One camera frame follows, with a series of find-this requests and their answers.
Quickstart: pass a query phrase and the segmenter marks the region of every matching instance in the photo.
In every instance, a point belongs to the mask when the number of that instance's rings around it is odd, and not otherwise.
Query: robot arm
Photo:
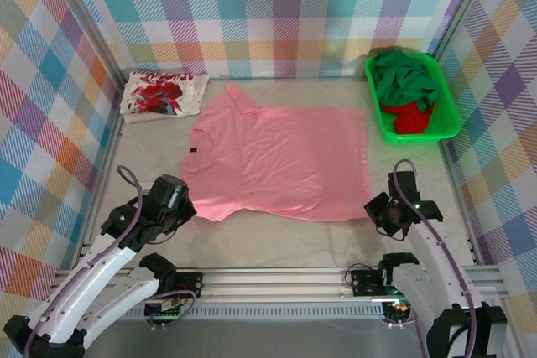
[[[159,234],[177,230],[195,215],[185,182],[157,178],[139,219],[134,200],[114,209],[91,250],[67,279],[29,317],[13,316],[4,331],[19,352],[38,357],[82,357],[93,340],[136,304],[158,291],[176,290],[176,267],[157,254],[142,259],[123,285],[107,288],[112,277]]]
[[[381,235],[392,237],[401,230],[416,256],[384,255],[377,280],[401,292],[419,315],[431,357],[501,356],[507,331],[502,308],[488,306],[454,257],[442,214],[434,201],[421,200],[415,172],[398,172],[398,180],[395,175],[388,175],[389,196],[380,194],[365,209]]]

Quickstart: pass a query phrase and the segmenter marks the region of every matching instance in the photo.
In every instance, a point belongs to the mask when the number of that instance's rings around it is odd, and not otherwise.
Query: plaid fabric backdrop
[[[478,0],[444,70],[464,120],[448,147],[473,230],[537,351],[537,0]]]
[[[433,50],[459,0],[86,0],[122,67],[355,75],[370,49]]]
[[[119,92],[65,0],[0,0],[0,329],[70,264]],[[18,356],[0,330],[0,356]]]

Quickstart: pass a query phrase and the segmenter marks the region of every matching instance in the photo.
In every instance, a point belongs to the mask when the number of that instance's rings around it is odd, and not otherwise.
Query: green cloth
[[[438,99],[438,85],[418,60],[396,49],[383,50],[377,55],[373,80],[378,103],[384,106],[403,106],[418,102],[423,112]]]

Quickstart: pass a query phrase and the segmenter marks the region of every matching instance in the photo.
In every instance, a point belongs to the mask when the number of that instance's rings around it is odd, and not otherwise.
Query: red cloth
[[[433,113],[434,107],[434,105],[431,105],[423,112],[420,112],[418,103],[411,102],[410,104],[403,106],[381,105],[380,109],[397,115],[394,121],[394,129],[396,133],[418,134],[422,133],[429,126],[430,115]]]

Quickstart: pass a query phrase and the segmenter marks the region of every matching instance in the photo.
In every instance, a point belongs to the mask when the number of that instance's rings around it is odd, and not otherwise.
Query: black bracket
[[[472,357],[499,356],[501,346],[505,340],[507,329],[507,316],[500,306],[489,306],[481,302],[482,306],[476,308],[477,334]],[[467,339],[470,328],[470,313],[460,305],[453,304],[451,309],[445,309],[427,332],[427,350],[430,356],[447,358],[451,345],[456,337]]]
[[[378,270],[381,276],[386,277],[386,284],[392,285],[394,282],[394,269],[402,264],[420,264],[420,261],[409,252],[387,253],[383,260],[378,263]]]
[[[203,285],[203,273],[201,272],[177,272],[177,267],[158,253],[151,253],[144,257],[139,266],[146,267],[159,280],[157,293],[188,289],[196,293],[197,298],[201,296]]]
[[[17,351],[24,352],[26,343],[32,334],[29,327],[30,319],[24,316],[12,316],[5,324],[3,331],[11,340]],[[84,336],[86,331],[75,329],[72,336],[63,344],[50,343],[50,336],[36,335],[29,349],[32,358],[82,358],[85,353]]]
[[[404,323],[410,319],[410,311],[407,303],[395,304],[392,302],[383,302],[384,321],[387,323]]]
[[[383,285],[379,270],[352,270],[351,284],[353,297],[401,295],[397,288]]]
[[[203,288],[203,273],[201,272],[176,272],[173,279],[173,289],[184,289],[192,291],[196,294],[196,297],[201,296],[201,290]],[[152,324],[161,325],[168,324],[174,319],[168,319],[171,317],[179,317],[183,314],[184,304],[189,304],[187,300],[190,299],[190,295],[171,296],[166,299],[166,302],[161,304],[145,304],[143,309],[143,315],[152,317]],[[166,319],[159,319],[159,317],[165,316]]]

